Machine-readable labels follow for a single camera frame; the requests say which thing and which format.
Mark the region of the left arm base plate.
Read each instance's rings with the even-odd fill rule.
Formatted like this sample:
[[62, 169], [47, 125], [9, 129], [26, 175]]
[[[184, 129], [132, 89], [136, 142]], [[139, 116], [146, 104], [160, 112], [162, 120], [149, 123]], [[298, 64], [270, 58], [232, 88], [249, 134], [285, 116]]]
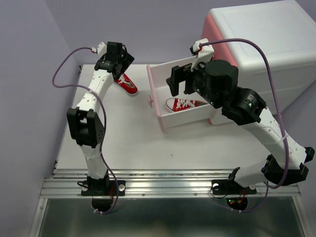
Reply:
[[126, 181], [106, 180], [102, 179], [91, 181], [78, 181], [77, 185], [81, 187], [81, 196], [91, 197], [91, 206], [94, 213], [100, 215], [110, 214], [114, 211], [118, 203], [118, 197], [125, 196]]

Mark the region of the red sneaker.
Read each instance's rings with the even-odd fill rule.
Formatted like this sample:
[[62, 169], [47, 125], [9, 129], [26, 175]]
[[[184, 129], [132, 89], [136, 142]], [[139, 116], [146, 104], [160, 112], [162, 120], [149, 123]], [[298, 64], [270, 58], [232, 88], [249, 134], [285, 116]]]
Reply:
[[120, 86], [129, 96], [136, 96], [138, 94], [137, 86], [126, 74], [122, 74], [120, 78], [115, 79], [114, 83]]
[[171, 113], [192, 109], [206, 104], [207, 103], [199, 100], [181, 98], [168, 98], [165, 102], [167, 110]]

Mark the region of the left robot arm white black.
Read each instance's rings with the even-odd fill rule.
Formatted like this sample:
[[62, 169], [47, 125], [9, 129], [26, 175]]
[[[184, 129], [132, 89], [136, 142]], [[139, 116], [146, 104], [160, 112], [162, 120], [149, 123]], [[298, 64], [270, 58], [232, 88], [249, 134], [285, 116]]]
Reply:
[[99, 118], [100, 101], [115, 83], [130, 96], [138, 93], [136, 85], [125, 74], [134, 58], [120, 42], [101, 42], [96, 53], [100, 59], [94, 66], [93, 76], [79, 103], [67, 111], [71, 138], [83, 152], [88, 175], [78, 182], [84, 196], [107, 196], [115, 192], [115, 182], [109, 179], [109, 170], [101, 158], [101, 143], [105, 137], [106, 123]]

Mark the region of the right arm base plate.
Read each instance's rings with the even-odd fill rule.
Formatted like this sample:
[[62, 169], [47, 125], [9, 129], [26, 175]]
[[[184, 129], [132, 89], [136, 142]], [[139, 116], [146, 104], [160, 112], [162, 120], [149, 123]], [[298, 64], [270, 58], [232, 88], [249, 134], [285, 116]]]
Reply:
[[245, 211], [248, 206], [248, 195], [257, 194], [256, 188], [243, 188], [235, 182], [219, 179], [213, 180], [210, 194], [216, 199], [225, 199], [232, 210]]

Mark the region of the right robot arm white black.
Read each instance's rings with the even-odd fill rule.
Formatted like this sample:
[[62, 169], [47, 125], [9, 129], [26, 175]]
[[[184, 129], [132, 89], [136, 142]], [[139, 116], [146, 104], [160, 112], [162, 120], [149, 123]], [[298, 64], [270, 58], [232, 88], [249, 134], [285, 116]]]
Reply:
[[282, 132], [261, 96], [252, 89], [237, 85], [238, 68], [225, 60], [174, 66], [166, 79], [172, 96], [179, 93], [185, 82], [185, 94], [196, 92], [222, 115], [250, 132], [270, 152], [268, 157], [247, 167], [237, 167], [226, 180], [219, 180], [217, 195], [239, 194], [241, 190], [261, 182], [288, 186], [306, 180], [315, 151], [302, 147], [286, 132]]

